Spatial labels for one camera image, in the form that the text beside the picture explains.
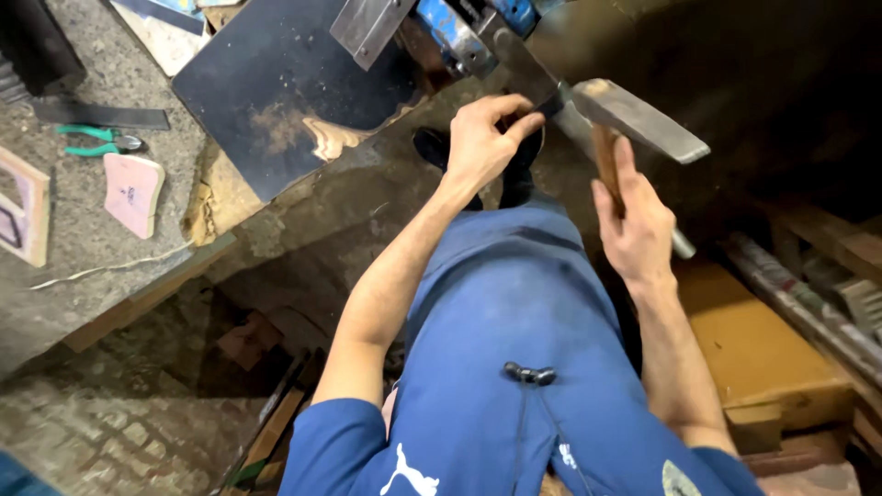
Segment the steel hammer head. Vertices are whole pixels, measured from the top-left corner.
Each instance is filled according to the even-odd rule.
[[[572,101],[582,116],[641,141],[680,163],[695,162],[711,153],[704,141],[608,79],[582,81],[572,89]]]

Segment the puma logo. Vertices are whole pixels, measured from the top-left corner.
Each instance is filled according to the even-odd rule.
[[[398,443],[396,452],[398,453],[398,463],[395,464],[395,471],[389,477],[389,482],[383,486],[383,489],[380,489],[380,496],[384,496],[389,491],[389,486],[392,485],[395,476],[399,474],[407,479],[420,496],[435,496],[435,493],[438,492],[439,480],[432,477],[423,477],[419,470],[408,467],[407,459],[404,457],[404,450],[401,449],[401,443]]]

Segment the green pliers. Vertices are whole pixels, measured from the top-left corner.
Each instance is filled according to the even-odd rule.
[[[141,139],[134,136],[120,134],[116,129],[99,129],[91,125],[71,124],[60,125],[56,128],[58,134],[79,132],[88,134],[103,141],[109,141],[106,145],[95,148],[65,147],[65,153],[83,157],[100,157],[104,154],[124,154],[138,150],[144,145]]]

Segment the foot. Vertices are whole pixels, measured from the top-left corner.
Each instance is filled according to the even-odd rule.
[[[518,151],[502,173],[502,198],[499,208],[518,207],[527,203],[535,185],[530,166],[545,143],[545,127],[524,138]]]
[[[447,159],[450,157],[450,135],[428,127],[421,127],[414,132],[413,141],[416,152],[423,160],[441,169],[442,174],[447,172]],[[484,204],[478,195],[475,195],[463,208],[463,210],[471,211],[483,209]]]

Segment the pink foam piece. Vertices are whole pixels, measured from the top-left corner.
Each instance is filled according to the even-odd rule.
[[[120,154],[105,154],[104,170],[108,178],[104,209],[138,237],[148,239],[153,235],[165,170],[156,162]]]

